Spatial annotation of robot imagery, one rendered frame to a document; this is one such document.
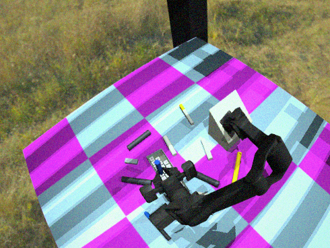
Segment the blue stylus with grey tip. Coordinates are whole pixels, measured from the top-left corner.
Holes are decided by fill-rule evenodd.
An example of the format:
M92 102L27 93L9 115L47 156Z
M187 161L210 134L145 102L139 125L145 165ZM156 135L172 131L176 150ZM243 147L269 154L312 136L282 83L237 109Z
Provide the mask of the blue stylus with grey tip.
M154 164L155 164L156 169L158 170L159 174L162 175L164 173L164 171L162 169L162 166L160 164L160 161L159 160L155 160L154 161Z

